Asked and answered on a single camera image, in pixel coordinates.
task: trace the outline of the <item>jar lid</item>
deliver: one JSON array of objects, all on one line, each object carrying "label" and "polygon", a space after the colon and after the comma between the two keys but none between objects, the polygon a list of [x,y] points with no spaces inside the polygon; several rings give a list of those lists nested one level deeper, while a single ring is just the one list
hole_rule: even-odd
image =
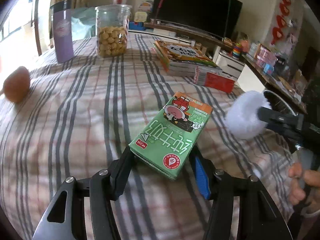
[{"label": "jar lid", "polygon": [[131,8],[132,6],[127,4],[110,4],[110,5],[98,6],[95,9],[96,10],[114,10],[114,9],[128,10]]},{"label": "jar lid", "polygon": [[56,13],[60,11],[65,11],[71,9],[71,0],[64,0],[57,2],[54,5],[50,6],[51,13]]}]

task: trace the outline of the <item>white fluffy ball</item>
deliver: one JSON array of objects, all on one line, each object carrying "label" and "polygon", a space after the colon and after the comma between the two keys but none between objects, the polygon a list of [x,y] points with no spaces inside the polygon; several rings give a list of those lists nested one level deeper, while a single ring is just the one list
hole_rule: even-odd
[{"label": "white fluffy ball", "polygon": [[266,122],[258,119],[260,107],[271,109],[262,93],[248,91],[237,98],[229,109],[225,125],[239,139],[251,139],[263,132]]}]

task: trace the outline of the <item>barcode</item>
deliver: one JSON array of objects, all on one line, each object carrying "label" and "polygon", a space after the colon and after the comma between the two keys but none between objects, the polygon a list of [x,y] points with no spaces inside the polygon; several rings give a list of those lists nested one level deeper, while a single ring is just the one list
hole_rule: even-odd
[{"label": "barcode", "polygon": [[199,72],[197,85],[204,86],[205,84],[205,77],[207,76],[206,72]]}]

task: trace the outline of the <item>cartoon cow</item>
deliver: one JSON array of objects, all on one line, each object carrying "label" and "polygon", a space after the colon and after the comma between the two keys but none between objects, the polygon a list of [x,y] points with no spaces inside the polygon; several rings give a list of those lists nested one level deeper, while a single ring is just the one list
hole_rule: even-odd
[{"label": "cartoon cow", "polygon": [[171,105],[163,107],[164,117],[169,121],[178,123],[178,120],[188,121],[188,116],[184,113],[189,109],[189,100],[184,97],[175,98]]}]

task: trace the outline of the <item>red and white box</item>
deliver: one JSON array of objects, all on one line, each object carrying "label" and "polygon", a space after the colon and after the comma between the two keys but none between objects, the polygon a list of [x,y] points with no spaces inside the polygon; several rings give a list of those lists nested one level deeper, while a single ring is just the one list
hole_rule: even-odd
[{"label": "red and white box", "polygon": [[235,84],[235,79],[230,75],[202,66],[196,67],[196,74],[193,82],[197,85],[215,88],[226,93],[231,93]]}]

